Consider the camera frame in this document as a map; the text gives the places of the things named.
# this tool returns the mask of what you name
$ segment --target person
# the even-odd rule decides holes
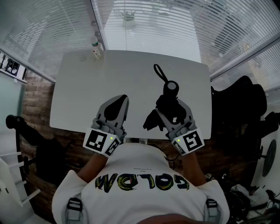
[[[70,170],[54,194],[52,212],[63,223],[63,208],[80,194],[90,224],[202,224],[207,198],[216,200],[220,224],[229,208],[217,180],[206,182],[195,152],[182,156],[184,174],[165,154],[140,143],[119,145],[109,159],[94,154],[76,174]]]

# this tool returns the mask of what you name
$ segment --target strap buckle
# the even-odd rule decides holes
[[[67,204],[67,208],[81,212],[83,210],[82,201],[78,198],[70,198]]]
[[[70,221],[80,222],[82,218],[83,204],[78,198],[70,198],[67,204],[68,217]]]
[[[207,208],[217,208],[218,207],[217,201],[215,201],[214,199],[211,199],[211,198],[206,200],[206,205],[207,205]]]

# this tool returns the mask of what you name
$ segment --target black equipment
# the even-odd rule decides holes
[[[179,85],[174,81],[168,81],[159,65],[154,65],[154,71],[165,82],[163,86],[163,95],[161,95],[157,100],[156,108],[158,108],[158,110],[168,119],[171,124],[173,124],[173,118],[175,117],[177,118],[176,124],[184,124],[186,111],[176,100],[179,91]],[[161,131],[163,131],[163,128],[165,127],[156,110],[153,110],[148,115],[143,128],[147,128],[147,130],[149,131],[156,126],[159,126],[159,129]]]
[[[213,122],[249,124],[259,121],[267,109],[266,95],[259,84],[242,76],[223,91],[212,90]]]
[[[271,141],[266,155],[262,155],[262,152],[263,152],[263,147],[261,148],[261,151],[259,153],[259,158],[265,158],[263,169],[262,169],[262,176],[266,177],[270,172],[274,162],[274,158],[276,154],[276,140],[273,139]]]
[[[28,157],[24,157],[25,173],[28,175],[29,165],[36,163],[37,176],[59,186],[66,175],[65,153],[74,141],[69,142],[63,148],[57,139],[45,139],[38,131],[28,126],[25,120],[19,116],[7,116],[6,125],[9,129],[14,128],[30,145],[37,146],[36,158],[28,160]]]
[[[271,112],[263,121],[256,121],[248,124],[245,130],[246,135],[263,138],[278,130],[278,113]]]

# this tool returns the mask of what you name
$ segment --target forearm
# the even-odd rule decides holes
[[[206,179],[198,164],[195,152],[182,157],[184,177],[194,186],[200,186],[206,183]]]
[[[108,158],[100,154],[94,154],[87,164],[78,172],[78,176],[89,183],[105,167]]]

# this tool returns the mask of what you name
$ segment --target window blinds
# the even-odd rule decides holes
[[[1,50],[44,74],[55,77],[63,53],[90,48],[93,35],[83,0],[1,0]]]
[[[202,62],[210,73],[280,32],[272,0],[91,0],[108,49]]]
[[[280,87],[280,43],[255,58],[213,80],[212,86],[221,91],[246,75],[253,84],[260,84],[264,91]]]

